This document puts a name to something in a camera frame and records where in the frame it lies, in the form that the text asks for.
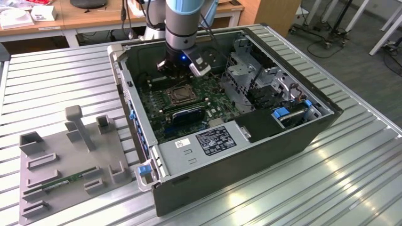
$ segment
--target table leg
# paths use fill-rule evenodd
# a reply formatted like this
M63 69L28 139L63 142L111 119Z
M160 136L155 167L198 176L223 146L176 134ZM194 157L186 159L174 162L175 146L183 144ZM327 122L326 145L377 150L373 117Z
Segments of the table leg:
M80 47L80 44L79 44L77 39L76 39L76 30L75 29L64 30L63 34L65 36L68 46L69 47Z
M360 5L360 7L359 7L359 9L358 9L358 12L356 12L356 14L354 15L354 17L352 17L352 19L351 19L351 22L350 22L350 24L348 24L347 27L346 27L346 32L350 32L350 30L352 29L352 26L354 26L354 24L356 23L356 21L358 21L360 15L362 15L362 13L363 13L363 11L364 11L364 8L366 8L366 6L367 6L368 1L370 1L370 0L364 0L364 1L363 1L362 5Z
M231 20L228 22L228 27L236 27L239 25L240 20L240 11L232 11Z
M338 0L332 0L330 6L328 6L328 9L326 11L326 14L322 18L322 22L326 22L328 20L328 16L331 15L332 11L334 11L334 8L336 6L336 3L338 3Z
M312 6L312 8L311 8L311 11L308 12L308 16L307 16L307 19L306 19L306 25L308 25L308 24L311 23L312 17L314 17L314 15L315 15L316 10L318 10L318 7L319 7L319 5L320 5L320 1L322 1L322 0L315 0L315 2L314 2L314 6Z
M398 17L397 21L394 22L391 28L389 29L389 31L386 32L386 34L383 35L383 37L381 38L379 42L377 43L377 45L374 46L370 55L373 56L377 51L379 50L379 48L382 47L382 45L385 44L386 40L389 39L389 37L391 36L391 34L394 33L394 31L397 30L397 28L399 27L399 24L402 22L402 15Z
M395 17L398 16L398 14L401 13L402 10L402 4L399 5L399 7L397 8L394 14L391 15L391 17L389 18L389 21L385 23L383 27L381 28L381 30L385 32L385 30L387 29L387 27L390 26L391 22L394 21Z

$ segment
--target green circuit board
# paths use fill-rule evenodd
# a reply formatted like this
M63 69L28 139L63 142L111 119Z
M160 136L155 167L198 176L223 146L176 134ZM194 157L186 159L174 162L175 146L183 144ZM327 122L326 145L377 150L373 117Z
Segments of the green circuit board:
M180 97L184 99L183 103L178 104L172 98L172 92L176 92L174 97L178 97L179 100ZM227 122L240 115L219 85L218 76L210 75L208 79L192 77L186 81L186 84L178 82L172 87L157 91L140 88L139 96L160 144L210 128L208 122L214 119L220 118L223 122ZM186 126L172 128L174 113L196 108L204 109L204 118Z

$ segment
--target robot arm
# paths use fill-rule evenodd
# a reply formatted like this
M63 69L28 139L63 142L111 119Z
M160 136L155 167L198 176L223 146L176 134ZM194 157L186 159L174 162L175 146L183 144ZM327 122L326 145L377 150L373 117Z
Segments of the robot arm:
M174 70L188 67L195 76L203 76L210 70L210 63L203 59L195 45L199 24L203 17L212 23L218 0L165 0L165 59L157 64L157 70Z

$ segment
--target gray floor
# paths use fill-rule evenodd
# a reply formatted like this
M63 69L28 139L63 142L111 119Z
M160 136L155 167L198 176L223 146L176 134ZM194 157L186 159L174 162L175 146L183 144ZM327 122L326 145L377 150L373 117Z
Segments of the gray floor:
M311 9L314 1L303 0L303 7ZM322 2L316 15L322 14L327 2L330 0ZM328 19L330 24L334 24L342 7L343 3L338 3ZM348 9L343 23L340 24L342 28L346 28L355 12L355 9ZM402 90L402 77L395 75L385 66L382 50L375 56L368 55L371 48L383 35L383 32L379 31L383 23L379 19L363 14L354 29L350 31L350 42L342 51L328 59L320 59L307 52L307 46L312 41L319 40L318 37L298 31L294 35L290 34L287 36L287 40L387 118L402 127L402 98L397 98ZM402 33L397 31L390 40L397 40L401 36ZM334 45L330 50L324 50L323 46L316 44L310 50L315 55L328 56L338 48ZM397 56L397 59L402 62L402 54ZM387 64L391 68L399 70L390 58L387 58Z

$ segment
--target wooden desk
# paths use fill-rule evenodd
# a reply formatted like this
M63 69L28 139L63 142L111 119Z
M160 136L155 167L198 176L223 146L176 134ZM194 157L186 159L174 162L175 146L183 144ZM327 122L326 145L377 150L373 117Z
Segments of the wooden desk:
M35 25L15 29L0 29L0 42L36 39L52 36L65 36L69 47L79 47L76 34L116 30L121 28L120 21L120 0L108 0L107 5L99 9L85 9L73 7L69 0L56 0L53 3L57 11L56 21L35 22ZM215 18L230 17L228 26L234 27L239 24L240 12L243 6L234 6L226 2L219 4ZM131 15L131 26L145 26L145 18ZM128 28L128 20L125 20L124 28Z
M121 29L120 21L120 0L108 0L105 7L92 9L84 13L84 9L76 8L69 4L69 0L59 0L61 2L64 16L64 36L69 47L79 47L76 35L87 32L107 31ZM234 6L226 2L219 4L215 18L230 17L228 26L234 27L239 24L240 12L243 6ZM145 26L145 18L135 17L131 13L131 27ZM124 28L128 28L128 20L124 22Z
M302 0L238 0L244 6L239 25L266 23L283 37Z
M35 25L11 28L0 28L0 42L36 39L63 35L64 17L61 13L61 2L55 1L52 5L56 8L57 17L55 21L35 21Z

